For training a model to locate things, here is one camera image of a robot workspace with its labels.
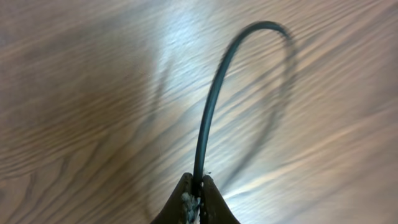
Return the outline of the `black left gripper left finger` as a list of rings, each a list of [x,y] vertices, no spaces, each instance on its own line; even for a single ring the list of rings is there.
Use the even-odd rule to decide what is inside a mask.
[[[186,212],[184,211],[184,202],[182,199],[182,195],[184,193],[191,193],[192,177],[192,174],[188,172],[184,173],[181,176],[163,209],[151,221],[150,224],[186,223],[187,216]]]

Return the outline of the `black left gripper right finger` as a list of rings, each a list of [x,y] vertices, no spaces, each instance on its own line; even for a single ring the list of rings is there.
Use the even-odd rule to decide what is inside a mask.
[[[201,201],[201,224],[239,224],[209,175],[203,177]]]

